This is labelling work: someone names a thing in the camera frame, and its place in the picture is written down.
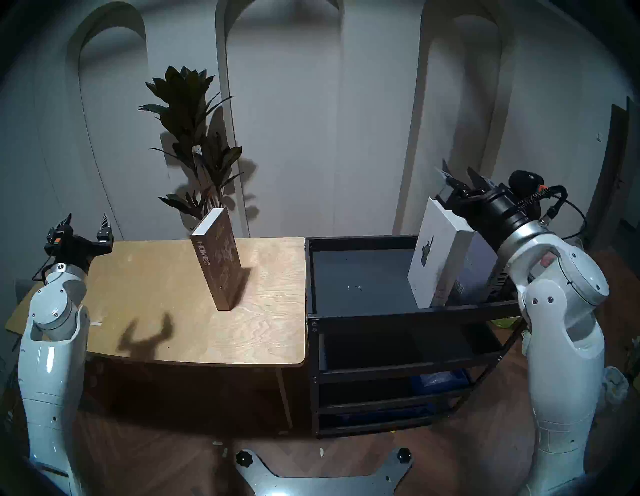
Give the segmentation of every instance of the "metal shelving unit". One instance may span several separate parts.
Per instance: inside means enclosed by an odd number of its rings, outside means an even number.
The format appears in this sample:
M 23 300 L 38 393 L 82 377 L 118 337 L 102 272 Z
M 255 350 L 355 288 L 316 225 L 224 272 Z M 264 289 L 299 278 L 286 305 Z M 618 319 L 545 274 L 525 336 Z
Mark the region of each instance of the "metal shelving unit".
M 312 429 L 344 436 L 424 426 L 449 416 L 509 351 L 486 324 L 516 301 L 419 309 L 406 274 L 416 236 L 310 238 L 307 330 Z M 483 365 L 454 390 L 416 394 L 412 376 Z

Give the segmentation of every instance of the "black cable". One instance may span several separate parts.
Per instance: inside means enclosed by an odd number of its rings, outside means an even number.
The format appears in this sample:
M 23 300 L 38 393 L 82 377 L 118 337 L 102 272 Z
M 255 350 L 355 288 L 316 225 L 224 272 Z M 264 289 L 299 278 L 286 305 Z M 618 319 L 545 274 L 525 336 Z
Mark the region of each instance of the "black cable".
M 43 283 L 46 284 L 45 278 L 44 278 L 44 273 L 51 269 L 51 267 L 53 267 L 53 264 L 51 264 L 49 267 L 47 267 L 47 264 L 49 263 L 49 261 L 51 260 L 52 255 L 49 255 L 49 258 L 47 258 L 47 260 L 44 261 L 44 263 L 40 266 L 40 268 L 36 271 L 36 273 L 31 277 L 31 280 L 34 282 L 38 282 L 41 281 Z M 36 279 L 35 277 L 40 274 L 40 279 Z
M 562 206 L 562 204 L 566 201 L 566 197 L 567 197 L 567 192 L 564 186 L 549 186 L 548 188 L 541 189 L 535 192 L 533 195 L 522 199 L 517 204 L 507 209 L 504 213 L 502 213 L 502 218 L 507 219 L 519 211 L 525 211 L 525 209 L 528 206 L 535 204 L 536 202 L 539 202 L 544 198 L 556 198 L 558 199 L 556 204 L 550 207 L 547 213 L 545 214 L 545 215 L 548 215 L 550 218 L 554 218 L 557 215 L 558 210 L 560 210 L 560 207 Z
M 582 226 L 581 226 L 581 228 L 580 228 L 580 230 L 579 230 L 578 232 L 576 232 L 575 234 L 572 234 L 572 235 L 570 235 L 570 236 L 562 237 L 562 238 L 561 238 L 562 240 L 569 239 L 569 238 L 576 237 L 576 236 L 580 236 L 580 235 L 585 231 L 585 229 L 587 229 L 587 218 L 586 218 L 586 217 L 585 217 L 585 215 L 582 213 L 582 210 L 580 210 L 578 207 L 576 207 L 576 206 L 575 206 L 573 203 L 571 203 L 569 200 L 565 200 L 564 202 L 565 202 L 567 205 L 570 205 L 571 207 L 573 207 L 573 209 L 574 209 L 576 212 L 578 212 L 578 213 L 580 214 L 580 217 L 582 217 Z

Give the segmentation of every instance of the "table leg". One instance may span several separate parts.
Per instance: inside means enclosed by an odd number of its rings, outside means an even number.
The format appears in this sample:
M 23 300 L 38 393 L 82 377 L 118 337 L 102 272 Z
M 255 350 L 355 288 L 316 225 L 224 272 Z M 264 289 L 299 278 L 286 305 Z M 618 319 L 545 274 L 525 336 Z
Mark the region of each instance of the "table leg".
M 293 422 L 291 421 L 291 412 L 289 411 L 289 400 L 287 399 L 287 391 L 284 388 L 284 380 L 282 379 L 282 369 L 276 368 L 276 377 L 278 378 L 278 387 L 280 388 L 280 397 L 282 398 L 282 406 L 284 407 L 284 414 L 287 417 L 287 424 L 289 429 L 293 429 Z

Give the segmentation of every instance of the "wooden floor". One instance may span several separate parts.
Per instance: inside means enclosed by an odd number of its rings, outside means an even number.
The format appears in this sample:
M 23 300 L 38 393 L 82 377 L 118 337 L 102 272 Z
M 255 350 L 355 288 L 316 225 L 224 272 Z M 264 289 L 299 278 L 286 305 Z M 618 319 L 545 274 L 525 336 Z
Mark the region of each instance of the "wooden floor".
M 621 369 L 624 345 L 640 335 L 640 281 L 614 252 L 598 253 L 595 259 L 611 285 L 611 297 L 598 310 L 606 360 Z M 398 496 L 510 495 L 527 475 L 534 437 L 520 348 L 517 342 L 449 420 L 335 440 L 308 435 L 304 369 L 285 372 L 297 427 L 285 433 L 276 378 L 269 369 L 95 359 L 86 368 L 83 409 L 74 426 L 83 473 L 96 494 L 251 495 L 232 464 L 240 448 L 255 451 L 280 476 L 353 476 L 371 473 L 398 446 L 408 447 L 414 459 Z M 97 385 L 90 387 L 93 378 Z M 640 399 L 631 389 L 620 410 L 597 419 L 588 470 L 603 468 L 621 442 L 638 435 L 639 413 Z

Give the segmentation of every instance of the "potted plant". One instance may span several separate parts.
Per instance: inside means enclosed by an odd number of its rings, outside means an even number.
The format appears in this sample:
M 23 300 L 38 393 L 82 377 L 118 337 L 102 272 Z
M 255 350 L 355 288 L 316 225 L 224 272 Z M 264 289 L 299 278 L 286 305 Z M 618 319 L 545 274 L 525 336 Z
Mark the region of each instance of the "potted plant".
M 175 193 L 158 198 L 197 220 L 202 220 L 212 208 L 223 207 L 223 190 L 239 175 L 231 176 L 231 166 L 242 154 L 242 147 L 224 147 L 220 134 L 207 126 L 209 114 L 231 98 L 211 105 L 220 96 L 218 92 L 208 102 L 205 100 L 205 93 L 214 77 L 207 77 L 206 69 L 197 72 L 183 67 L 178 72 L 169 66 L 164 79 L 154 77 L 153 83 L 146 83 L 147 88 L 166 106 L 147 104 L 139 108 L 158 114 L 156 118 L 177 140 L 173 144 L 173 153 L 160 148 L 152 150 L 179 160 L 198 181 L 199 191 L 187 191 L 184 198 Z

